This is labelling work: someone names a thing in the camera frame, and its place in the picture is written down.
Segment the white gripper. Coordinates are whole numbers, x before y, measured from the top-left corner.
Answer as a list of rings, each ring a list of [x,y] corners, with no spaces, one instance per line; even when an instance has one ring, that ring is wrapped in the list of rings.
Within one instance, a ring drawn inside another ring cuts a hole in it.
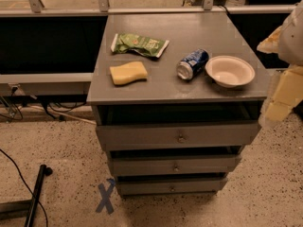
[[[281,26],[277,27],[257,46],[257,51],[278,53]],[[262,127],[274,127],[282,122],[303,101],[303,66],[290,65],[283,72],[274,72],[268,96],[264,100],[258,119]]]

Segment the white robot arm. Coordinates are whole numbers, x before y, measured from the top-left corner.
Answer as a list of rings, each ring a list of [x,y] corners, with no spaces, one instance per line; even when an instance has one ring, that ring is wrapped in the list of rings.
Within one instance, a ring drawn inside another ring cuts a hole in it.
[[[262,127],[282,122],[303,101],[303,3],[300,2],[283,24],[260,42],[257,51],[271,54],[289,64],[272,76],[268,96],[258,119]]]

